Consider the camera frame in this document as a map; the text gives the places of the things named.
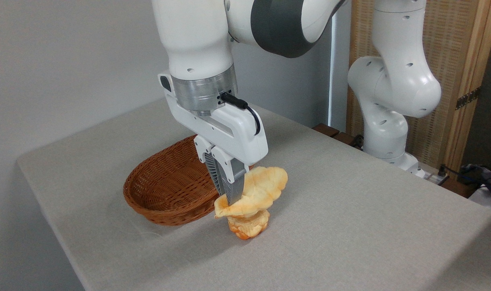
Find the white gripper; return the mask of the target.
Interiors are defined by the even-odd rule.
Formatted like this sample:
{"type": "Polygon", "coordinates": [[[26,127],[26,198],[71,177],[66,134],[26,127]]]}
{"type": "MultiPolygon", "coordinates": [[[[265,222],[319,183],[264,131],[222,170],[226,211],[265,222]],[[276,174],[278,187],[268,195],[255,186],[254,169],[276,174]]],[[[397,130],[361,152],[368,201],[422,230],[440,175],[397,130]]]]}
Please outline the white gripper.
{"type": "Polygon", "coordinates": [[[178,104],[171,75],[164,72],[158,79],[175,120],[198,134],[194,142],[199,160],[207,167],[218,194],[225,195],[231,206],[242,196],[245,164],[255,164],[268,154],[264,129],[256,135],[253,115],[234,105],[219,107],[210,116],[186,110],[178,104]]]}

